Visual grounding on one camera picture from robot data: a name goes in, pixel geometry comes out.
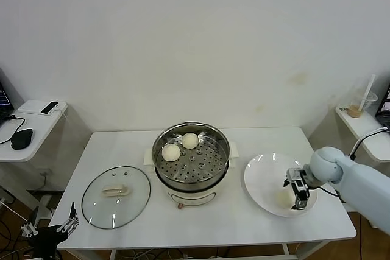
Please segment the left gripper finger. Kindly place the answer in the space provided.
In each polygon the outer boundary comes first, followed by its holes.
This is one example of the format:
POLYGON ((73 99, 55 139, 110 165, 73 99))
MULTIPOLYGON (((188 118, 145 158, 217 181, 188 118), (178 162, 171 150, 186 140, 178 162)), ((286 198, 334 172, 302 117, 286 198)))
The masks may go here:
POLYGON ((79 225, 79 218, 77 216, 75 203, 72 202, 71 209, 69 212, 69 218, 60 226, 58 231, 61 233, 72 233, 77 228, 78 225, 79 225))
POLYGON ((38 230, 37 227, 35 226, 38 212, 39 212, 39 206, 36 206, 35 209, 30 213, 27 222, 21 225, 21 231, 23 237, 31 238, 32 236, 38 235, 38 230))

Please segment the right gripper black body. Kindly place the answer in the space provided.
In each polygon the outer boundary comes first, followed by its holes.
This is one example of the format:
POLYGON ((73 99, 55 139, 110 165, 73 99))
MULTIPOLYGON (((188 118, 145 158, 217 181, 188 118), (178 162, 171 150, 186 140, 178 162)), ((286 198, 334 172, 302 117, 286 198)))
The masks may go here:
POLYGON ((313 174, 311 173, 310 170, 301 170, 300 176, 301 176, 303 184, 305 186, 306 193, 307 193, 307 195, 309 195, 311 190, 316 189, 315 177, 313 176, 313 174))

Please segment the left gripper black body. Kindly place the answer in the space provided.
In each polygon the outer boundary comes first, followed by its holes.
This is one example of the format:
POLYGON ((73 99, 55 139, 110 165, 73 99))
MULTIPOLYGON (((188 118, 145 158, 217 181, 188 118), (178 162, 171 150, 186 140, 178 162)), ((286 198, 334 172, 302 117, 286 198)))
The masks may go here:
POLYGON ((38 234, 29 239, 29 245, 35 250, 56 251, 58 244, 67 240, 68 232, 60 225, 37 228, 38 234))

